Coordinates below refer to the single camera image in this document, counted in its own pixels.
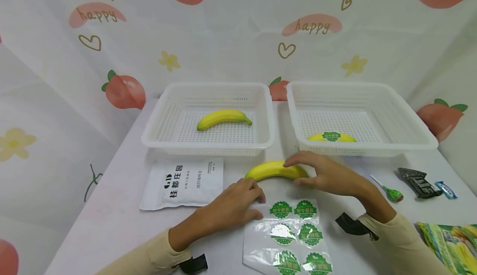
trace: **basket rim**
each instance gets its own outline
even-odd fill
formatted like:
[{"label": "basket rim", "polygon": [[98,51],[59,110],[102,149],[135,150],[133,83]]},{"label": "basket rim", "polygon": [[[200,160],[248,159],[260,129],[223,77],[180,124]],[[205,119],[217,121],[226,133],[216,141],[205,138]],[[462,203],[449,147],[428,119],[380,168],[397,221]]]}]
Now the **basket rim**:
[{"label": "basket rim", "polygon": [[[155,121],[163,106],[168,100],[170,91],[174,87],[220,87],[229,86],[234,87],[237,85],[249,86],[249,87],[261,87],[263,89],[265,108],[267,112],[267,127],[269,132],[269,139],[266,142],[254,143],[254,142],[170,142],[170,141],[152,141],[149,139],[151,131],[155,127]],[[141,135],[142,144],[146,147],[156,149],[191,149],[191,150],[264,150],[271,147],[275,142],[275,113],[273,110],[273,103],[269,87],[259,82],[175,82],[169,84],[164,92],[159,97],[154,110],[149,116],[145,125],[144,131]]]},{"label": "basket rim", "polygon": [[[399,103],[399,106],[404,109],[407,115],[417,124],[418,130],[422,135],[426,137],[427,143],[386,143],[386,142],[340,142],[336,145],[332,141],[313,141],[307,140],[307,138],[301,133],[300,126],[298,125],[298,114],[296,109],[295,99],[293,97],[292,87],[294,85],[305,86],[340,86],[340,87],[382,87],[386,89],[393,99]],[[291,123],[295,136],[299,143],[306,145],[307,147],[325,147],[327,149],[344,149],[344,150],[435,150],[437,149],[439,142],[436,137],[431,133],[426,124],[417,116],[411,106],[399,95],[396,90],[391,86],[379,82],[339,82],[339,81],[290,81],[287,84],[287,99],[288,106],[291,115]]]}]

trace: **green round sticker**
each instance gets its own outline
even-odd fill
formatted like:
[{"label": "green round sticker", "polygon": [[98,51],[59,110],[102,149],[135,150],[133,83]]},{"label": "green round sticker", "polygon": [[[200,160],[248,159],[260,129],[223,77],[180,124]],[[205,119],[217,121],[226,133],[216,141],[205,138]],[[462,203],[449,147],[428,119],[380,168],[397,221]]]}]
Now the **green round sticker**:
[{"label": "green round sticker", "polygon": [[273,266],[278,268],[281,275],[295,275],[296,272],[301,272],[296,256],[288,250],[275,254]]},{"label": "green round sticker", "polygon": [[302,200],[294,210],[295,215],[300,218],[310,218],[317,213],[315,206],[309,200]]},{"label": "green round sticker", "polygon": [[275,205],[270,208],[270,214],[273,214],[276,216],[276,218],[280,219],[286,218],[286,216],[288,216],[288,214],[290,214],[291,212],[292,208],[286,202],[275,203]]},{"label": "green round sticker", "polygon": [[310,246],[315,246],[323,239],[323,234],[313,224],[304,224],[298,234],[298,240]]},{"label": "green round sticker", "polygon": [[327,275],[333,271],[331,264],[321,254],[314,252],[307,256],[303,269],[311,275]]},{"label": "green round sticker", "polygon": [[271,229],[271,238],[280,245],[288,245],[296,240],[295,233],[286,224],[277,224]]}]

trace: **blue candy wrapper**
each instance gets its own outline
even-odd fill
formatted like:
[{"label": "blue candy wrapper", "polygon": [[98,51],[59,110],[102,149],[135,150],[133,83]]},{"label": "blue candy wrapper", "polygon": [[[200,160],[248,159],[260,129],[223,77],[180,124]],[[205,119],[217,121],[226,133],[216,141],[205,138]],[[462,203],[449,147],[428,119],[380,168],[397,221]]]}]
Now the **blue candy wrapper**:
[{"label": "blue candy wrapper", "polygon": [[438,181],[436,183],[437,187],[439,187],[440,190],[448,197],[450,200],[458,199],[458,197],[455,195],[454,191],[452,191],[451,188],[449,188],[448,185],[444,184],[444,181]]}]

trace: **yellow flower print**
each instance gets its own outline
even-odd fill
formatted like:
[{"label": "yellow flower print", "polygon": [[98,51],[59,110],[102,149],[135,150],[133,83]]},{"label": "yellow flower print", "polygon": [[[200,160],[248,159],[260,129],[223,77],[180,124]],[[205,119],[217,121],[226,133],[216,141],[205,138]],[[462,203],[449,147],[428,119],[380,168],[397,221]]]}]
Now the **yellow flower print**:
[{"label": "yellow flower print", "polygon": [[8,130],[5,137],[0,136],[0,162],[7,161],[13,156],[13,154],[18,155],[23,159],[27,159],[29,153],[25,150],[25,147],[31,145],[35,141],[35,136],[25,135],[23,130],[19,128]]},{"label": "yellow flower print", "polygon": [[162,58],[159,59],[159,64],[166,65],[167,71],[172,72],[172,68],[180,68],[178,57],[172,53],[169,55],[164,50],[161,51]]},{"label": "yellow flower print", "polygon": [[367,58],[359,58],[359,55],[353,56],[351,59],[351,62],[349,63],[343,63],[341,65],[341,68],[348,70],[344,76],[348,77],[351,74],[356,73],[360,74],[363,73],[364,71],[364,66],[367,64],[368,59]]}]

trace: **green lollipop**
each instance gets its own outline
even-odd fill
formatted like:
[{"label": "green lollipop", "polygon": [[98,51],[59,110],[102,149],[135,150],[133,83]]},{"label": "green lollipop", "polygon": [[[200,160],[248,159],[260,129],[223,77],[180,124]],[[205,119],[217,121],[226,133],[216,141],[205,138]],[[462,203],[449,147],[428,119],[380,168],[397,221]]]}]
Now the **green lollipop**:
[{"label": "green lollipop", "polygon": [[389,187],[386,187],[383,185],[380,181],[378,181],[376,178],[374,178],[372,175],[370,175],[371,178],[381,187],[383,188],[384,191],[386,191],[386,195],[390,201],[393,203],[398,203],[401,202],[404,199],[404,195],[402,195],[401,191],[399,190],[394,190]]}]

